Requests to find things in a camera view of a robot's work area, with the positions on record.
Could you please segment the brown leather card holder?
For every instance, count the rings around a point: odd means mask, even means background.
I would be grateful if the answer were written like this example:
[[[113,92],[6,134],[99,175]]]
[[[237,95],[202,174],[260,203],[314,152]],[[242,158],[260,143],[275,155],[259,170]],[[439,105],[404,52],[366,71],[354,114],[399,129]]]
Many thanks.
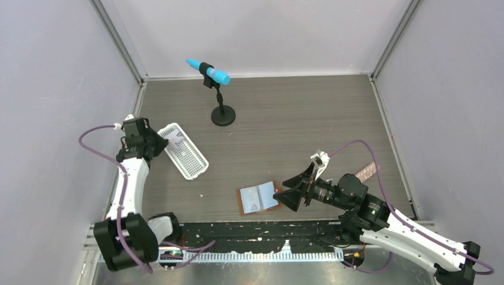
[[[274,199],[273,195],[280,194],[283,191],[276,180],[237,189],[240,214],[247,216],[281,207],[281,203]]]

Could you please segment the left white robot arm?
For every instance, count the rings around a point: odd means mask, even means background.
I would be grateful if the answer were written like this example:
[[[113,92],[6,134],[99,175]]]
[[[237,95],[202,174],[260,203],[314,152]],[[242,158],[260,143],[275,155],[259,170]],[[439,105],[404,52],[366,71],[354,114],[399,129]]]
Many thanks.
[[[110,271],[140,267],[151,274],[160,244],[174,246],[182,238],[174,213],[157,214],[148,220],[142,216],[150,164],[168,146],[168,140],[150,126],[147,118],[128,115],[113,128],[124,133],[116,157],[107,158],[117,166],[119,177],[109,211],[94,225],[93,235]]]

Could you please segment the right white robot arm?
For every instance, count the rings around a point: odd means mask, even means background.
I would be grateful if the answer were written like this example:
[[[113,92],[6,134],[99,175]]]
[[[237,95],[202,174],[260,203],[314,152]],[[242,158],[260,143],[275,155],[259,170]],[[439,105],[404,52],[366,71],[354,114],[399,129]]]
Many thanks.
[[[291,179],[283,181],[286,191],[273,199],[297,211],[300,204],[320,201],[344,210],[337,231],[346,243],[370,243],[400,255],[433,274],[439,284],[474,284],[475,261],[480,246],[456,242],[417,224],[399,210],[391,210],[368,186],[347,173],[338,183],[318,178],[312,163]]]

